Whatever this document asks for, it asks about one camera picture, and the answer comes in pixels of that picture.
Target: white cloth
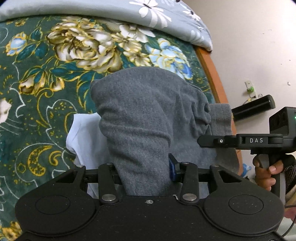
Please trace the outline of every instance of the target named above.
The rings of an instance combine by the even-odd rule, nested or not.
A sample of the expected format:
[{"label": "white cloth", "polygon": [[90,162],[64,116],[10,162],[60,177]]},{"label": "white cloth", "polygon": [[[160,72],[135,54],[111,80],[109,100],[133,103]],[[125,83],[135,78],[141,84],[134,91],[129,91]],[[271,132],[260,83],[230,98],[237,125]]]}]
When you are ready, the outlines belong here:
[{"label": "white cloth", "polygon": [[[75,165],[81,164],[86,166],[86,169],[97,169],[100,164],[108,162],[107,140],[99,128],[100,119],[97,113],[74,115],[66,147],[76,155]],[[87,193],[93,198],[98,198],[98,184],[89,183]]]}]

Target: sleeve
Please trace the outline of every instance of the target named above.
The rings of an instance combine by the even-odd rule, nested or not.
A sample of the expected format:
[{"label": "sleeve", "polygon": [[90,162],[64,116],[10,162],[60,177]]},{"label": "sleeve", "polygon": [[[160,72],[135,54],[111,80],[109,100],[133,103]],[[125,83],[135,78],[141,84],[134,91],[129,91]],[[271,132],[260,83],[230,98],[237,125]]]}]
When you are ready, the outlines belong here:
[{"label": "sleeve", "polygon": [[293,155],[285,155],[282,158],[286,179],[286,204],[296,202],[296,160]]}]

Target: green floral bedspread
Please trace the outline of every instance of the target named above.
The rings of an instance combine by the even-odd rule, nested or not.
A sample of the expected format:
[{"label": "green floral bedspread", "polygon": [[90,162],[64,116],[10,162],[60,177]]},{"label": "green floral bedspread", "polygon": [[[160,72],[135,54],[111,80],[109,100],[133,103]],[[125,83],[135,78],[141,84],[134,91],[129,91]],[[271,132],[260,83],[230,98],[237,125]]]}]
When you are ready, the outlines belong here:
[{"label": "green floral bedspread", "polygon": [[38,16],[0,23],[0,240],[21,230],[19,197],[73,166],[65,148],[73,114],[95,111],[92,80],[156,66],[213,96],[193,46],[114,20]]}]

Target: hand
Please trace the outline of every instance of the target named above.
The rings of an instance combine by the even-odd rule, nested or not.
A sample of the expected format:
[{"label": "hand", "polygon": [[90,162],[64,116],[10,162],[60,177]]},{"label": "hand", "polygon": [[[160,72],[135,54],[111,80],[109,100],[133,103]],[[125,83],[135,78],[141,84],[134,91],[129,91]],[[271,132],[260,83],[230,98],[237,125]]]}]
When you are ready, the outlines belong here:
[{"label": "hand", "polygon": [[255,156],[253,159],[253,165],[255,166],[255,182],[267,191],[271,190],[271,186],[276,183],[276,180],[271,177],[271,175],[279,174],[283,171],[284,165],[281,160],[277,161],[274,165],[270,166],[268,169],[259,167],[259,156]]}]

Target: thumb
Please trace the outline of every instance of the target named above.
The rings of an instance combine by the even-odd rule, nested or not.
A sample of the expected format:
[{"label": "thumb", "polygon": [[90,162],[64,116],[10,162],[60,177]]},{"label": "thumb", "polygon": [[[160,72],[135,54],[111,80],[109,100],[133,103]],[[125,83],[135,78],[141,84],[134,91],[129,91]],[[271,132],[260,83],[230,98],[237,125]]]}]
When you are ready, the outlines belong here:
[{"label": "thumb", "polygon": [[284,164],[281,160],[279,160],[275,164],[270,166],[268,168],[268,171],[270,174],[275,175],[275,174],[281,173],[283,171],[283,169],[284,169]]}]

